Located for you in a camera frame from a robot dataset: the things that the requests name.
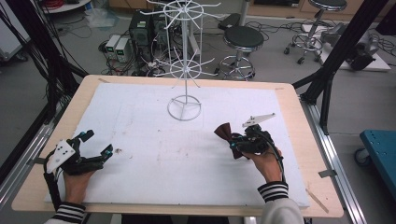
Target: human hand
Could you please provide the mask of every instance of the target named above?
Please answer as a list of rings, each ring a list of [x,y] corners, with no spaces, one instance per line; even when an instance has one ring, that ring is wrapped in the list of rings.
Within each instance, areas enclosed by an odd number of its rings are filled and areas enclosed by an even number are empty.
[[[282,156],[282,152],[279,149],[276,150],[279,155]],[[272,150],[267,150],[261,155],[246,152],[243,152],[242,154],[254,161],[256,168],[260,173],[262,173],[267,183],[282,181],[282,173],[276,160],[276,156]]]
[[[91,171],[82,175],[68,175],[64,172],[64,185],[66,188],[65,202],[82,204],[90,178],[95,173]]]

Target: stool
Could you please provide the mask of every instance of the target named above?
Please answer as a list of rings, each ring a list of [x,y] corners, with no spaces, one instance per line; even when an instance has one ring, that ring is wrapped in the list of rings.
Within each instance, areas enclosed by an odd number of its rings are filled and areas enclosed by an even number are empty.
[[[341,11],[347,6],[346,0],[308,0],[308,2],[312,6],[319,8],[319,12],[315,15],[317,19],[309,30],[309,33],[300,33],[295,35],[291,40],[291,43],[289,43],[283,51],[285,54],[289,54],[290,47],[295,46],[304,49],[303,57],[297,61],[298,64],[302,64],[304,62],[304,56],[308,51],[319,51],[319,54],[315,57],[315,62],[319,62],[320,60],[320,55],[322,53],[322,43],[318,38],[314,37],[314,34],[318,28],[324,10]]]
[[[248,80],[254,77],[253,64],[249,59],[243,57],[244,53],[250,53],[262,47],[264,37],[259,31],[246,26],[233,26],[224,32],[224,42],[233,49],[236,49],[235,56],[225,57],[219,63],[219,71],[224,74],[224,78],[232,77]]]

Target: round stool seat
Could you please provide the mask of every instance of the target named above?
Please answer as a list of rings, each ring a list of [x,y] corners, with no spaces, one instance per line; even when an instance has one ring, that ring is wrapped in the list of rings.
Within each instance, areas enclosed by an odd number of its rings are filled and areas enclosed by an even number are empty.
[[[309,3],[317,8],[328,11],[341,11],[347,6],[346,0],[308,0]]]
[[[224,41],[231,48],[244,52],[259,49],[264,37],[259,31],[246,26],[233,26],[224,32]]]

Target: white board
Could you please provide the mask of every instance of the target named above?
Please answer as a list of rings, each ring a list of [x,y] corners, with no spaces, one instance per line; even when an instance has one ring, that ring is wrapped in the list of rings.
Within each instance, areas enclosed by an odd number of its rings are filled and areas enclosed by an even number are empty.
[[[309,32],[311,29],[312,25],[303,25],[303,30],[306,32]],[[326,28],[325,26],[318,26],[317,31],[315,32],[314,37],[317,39],[320,39],[320,34],[322,31],[326,31],[329,28]],[[327,58],[330,55],[330,52],[332,52],[332,46],[329,43],[325,43],[322,46],[322,54],[320,55],[320,63],[324,64],[324,62],[327,60]],[[390,70],[390,67],[387,63],[384,62],[384,60],[379,57],[378,54],[374,54],[373,58],[375,61],[367,65],[363,71],[374,71],[374,72],[385,72]],[[345,70],[352,70],[350,65],[347,62],[343,62],[340,66],[340,69],[345,69]]]
[[[98,86],[76,130],[95,132],[81,144],[81,155],[98,156],[110,143],[122,152],[92,177],[86,203],[263,205],[257,187],[265,182],[253,161],[235,160],[214,131],[230,122],[232,132],[244,133],[242,123],[250,116],[276,113],[262,129],[283,152],[290,197],[309,206],[274,91],[191,87],[189,94],[202,103],[202,112],[179,121],[168,114],[167,105],[183,93],[184,87]]]

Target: gray floor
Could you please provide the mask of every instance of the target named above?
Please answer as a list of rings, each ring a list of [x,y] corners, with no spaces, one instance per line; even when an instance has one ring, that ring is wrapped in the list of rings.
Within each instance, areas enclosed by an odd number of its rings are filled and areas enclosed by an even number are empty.
[[[83,17],[82,11],[59,14],[53,19],[57,26],[59,22],[77,21]],[[90,74],[101,74],[106,70],[106,61],[98,46],[108,40],[111,34],[124,33],[129,20],[121,17],[116,26],[111,28],[92,28],[85,26],[85,21],[70,25],[72,33],[61,36],[61,40],[73,57]],[[291,22],[290,20],[270,20],[263,18],[249,18],[251,21],[279,26]],[[218,34],[219,29],[213,20],[205,24],[205,33]],[[297,64],[302,51],[293,49],[290,55],[283,54],[283,50],[290,42],[294,32],[280,30],[270,34],[269,40],[249,58],[256,66],[256,76],[251,81],[293,83],[317,71],[320,67],[308,55],[304,64]],[[396,38],[384,36],[396,43]],[[227,55],[232,55],[223,42],[222,36],[204,35],[203,60],[215,58],[213,63],[205,66],[205,71],[212,73],[217,63]],[[396,58],[386,52],[378,54],[386,63],[396,64]],[[31,61],[21,63],[9,62],[0,67],[0,142],[2,154],[0,164],[16,146],[27,131],[34,118],[46,103],[44,79],[38,74]],[[396,203],[382,182],[374,166],[361,168],[353,160],[353,153],[363,147],[359,133],[366,129],[395,130],[396,117],[396,69],[388,72],[352,72],[339,70],[333,81],[332,101],[329,114],[329,132],[343,163],[348,180],[361,205],[361,209],[368,223],[396,223]],[[222,77],[202,77],[221,79]],[[304,92],[306,87],[297,90]],[[42,223],[51,213],[15,212],[10,208],[12,197],[0,211],[0,223]],[[95,214],[89,223],[109,223],[111,215]],[[347,215],[340,218],[315,218],[314,223],[349,223]]]

